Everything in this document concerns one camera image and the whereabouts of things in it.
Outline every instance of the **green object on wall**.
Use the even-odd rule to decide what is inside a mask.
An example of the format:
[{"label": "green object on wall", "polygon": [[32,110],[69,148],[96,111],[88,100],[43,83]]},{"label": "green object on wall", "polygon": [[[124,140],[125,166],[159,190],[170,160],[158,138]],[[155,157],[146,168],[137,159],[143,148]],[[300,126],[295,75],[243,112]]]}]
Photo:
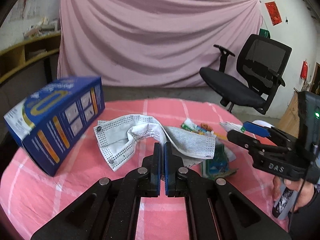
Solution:
[{"label": "green object on wall", "polygon": [[259,36],[270,38],[270,32],[268,30],[260,29]]}]

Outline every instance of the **black sleeve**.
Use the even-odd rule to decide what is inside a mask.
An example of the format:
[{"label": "black sleeve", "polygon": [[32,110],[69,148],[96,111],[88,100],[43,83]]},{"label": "black sleeve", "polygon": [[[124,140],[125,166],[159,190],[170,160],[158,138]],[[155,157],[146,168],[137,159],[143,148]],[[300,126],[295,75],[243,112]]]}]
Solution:
[{"label": "black sleeve", "polygon": [[310,203],[293,214],[289,232],[292,240],[315,240],[320,237],[320,194],[315,189]]}]

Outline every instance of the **chair seat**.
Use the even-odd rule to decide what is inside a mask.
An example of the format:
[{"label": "chair seat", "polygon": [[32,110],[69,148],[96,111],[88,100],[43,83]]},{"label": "chair seat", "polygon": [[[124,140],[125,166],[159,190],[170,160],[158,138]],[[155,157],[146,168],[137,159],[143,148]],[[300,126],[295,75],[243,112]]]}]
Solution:
[{"label": "chair seat", "polygon": [[266,103],[261,96],[230,75],[207,67],[201,68],[199,73],[209,87],[235,105],[263,108]]}]

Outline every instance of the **blue box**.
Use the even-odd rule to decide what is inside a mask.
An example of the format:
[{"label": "blue box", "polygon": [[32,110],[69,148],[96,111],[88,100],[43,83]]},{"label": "blue box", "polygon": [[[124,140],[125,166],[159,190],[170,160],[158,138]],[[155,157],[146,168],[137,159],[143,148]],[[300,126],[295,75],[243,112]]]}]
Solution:
[{"label": "blue box", "polygon": [[54,176],[104,108],[101,77],[69,77],[25,98],[4,119],[17,144],[39,168]]}]

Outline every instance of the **mesh chair backrest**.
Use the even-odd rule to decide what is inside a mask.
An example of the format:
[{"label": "mesh chair backrest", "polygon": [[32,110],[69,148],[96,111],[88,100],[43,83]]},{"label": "mesh chair backrest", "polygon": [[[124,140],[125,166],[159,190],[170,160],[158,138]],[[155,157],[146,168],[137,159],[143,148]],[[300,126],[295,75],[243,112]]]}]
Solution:
[{"label": "mesh chair backrest", "polygon": [[268,70],[282,76],[291,51],[278,41],[252,34],[239,54],[237,71],[249,86],[268,95],[273,86],[273,75]]}]

